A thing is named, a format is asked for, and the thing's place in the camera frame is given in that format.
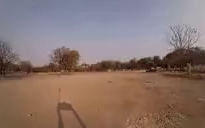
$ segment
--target clear sky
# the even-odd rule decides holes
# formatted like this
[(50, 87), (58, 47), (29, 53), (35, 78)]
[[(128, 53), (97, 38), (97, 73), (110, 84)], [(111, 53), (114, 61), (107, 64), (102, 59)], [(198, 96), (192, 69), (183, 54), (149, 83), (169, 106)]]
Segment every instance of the clear sky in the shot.
[(205, 47), (205, 0), (0, 0), (0, 39), (34, 65), (60, 46), (86, 63), (164, 56), (172, 24), (198, 28)]

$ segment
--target leafless tree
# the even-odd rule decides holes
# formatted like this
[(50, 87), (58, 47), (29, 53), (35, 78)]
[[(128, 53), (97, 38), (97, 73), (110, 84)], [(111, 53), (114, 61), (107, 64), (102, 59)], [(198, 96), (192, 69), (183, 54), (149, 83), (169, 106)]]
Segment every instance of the leafless tree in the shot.
[(175, 49), (190, 49), (199, 40), (199, 32), (189, 25), (170, 26), (170, 44)]
[(54, 64), (59, 65), (60, 70), (72, 70), (79, 61), (79, 52), (63, 46), (52, 52), (51, 60)]
[(9, 65), (18, 60), (8, 42), (0, 40), (0, 74), (5, 75)]
[(30, 61), (21, 61), (20, 62), (20, 68), (24, 72), (31, 73), (32, 69), (33, 69), (33, 66), (32, 66)]

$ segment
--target dirt ground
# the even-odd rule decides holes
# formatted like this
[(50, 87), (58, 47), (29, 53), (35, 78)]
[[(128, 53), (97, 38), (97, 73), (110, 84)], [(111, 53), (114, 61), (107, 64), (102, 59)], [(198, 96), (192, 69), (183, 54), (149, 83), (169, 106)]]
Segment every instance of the dirt ground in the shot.
[(204, 80), (139, 72), (0, 80), (0, 128), (178, 127), (205, 128)]

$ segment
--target tree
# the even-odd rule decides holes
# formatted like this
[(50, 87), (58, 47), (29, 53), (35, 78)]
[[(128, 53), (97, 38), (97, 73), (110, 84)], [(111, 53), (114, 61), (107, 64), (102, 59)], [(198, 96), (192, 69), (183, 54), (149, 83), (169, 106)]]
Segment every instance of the tree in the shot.
[(170, 44), (175, 49), (190, 49), (199, 40), (199, 32), (188, 25), (170, 26)]
[(142, 69), (149, 69), (155, 66), (152, 57), (141, 58), (138, 60), (138, 64)]
[(60, 70), (72, 70), (78, 64), (80, 55), (76, 50), (70, 50), (66, 47), (57, 48), (51, 55), (54, 64), (59, 65)]
[(30, 61), (21, 61), (20, 62), (20, 68), (21, 68), (21, 71), (31, 73), (32, 69), (33, 69), (33, 66), (32, 66)]
[(163, 66), (163, 62), (162, 62), (162, 60), (160, 59), (159, 56), (154, 56), (153, 57), (153, 63), (156, 67), (162, 67)]
[(18, 60), (18, 55), (13, 52), (8, 42), (0, 40), (0, 74), (5, 75), (9, 65)]
[(163, 61), (165, 64), (170, 64), (172, 67), (183, 68), (187, 63), (192, 65), (205, 64), (205, 50), (199, 47), (191, 49), (176, 49), (168, 53)]
[(57, 71), (57, 65), (52, 62), (48, 64), (48, 68), (50, 69), (51, 72)]

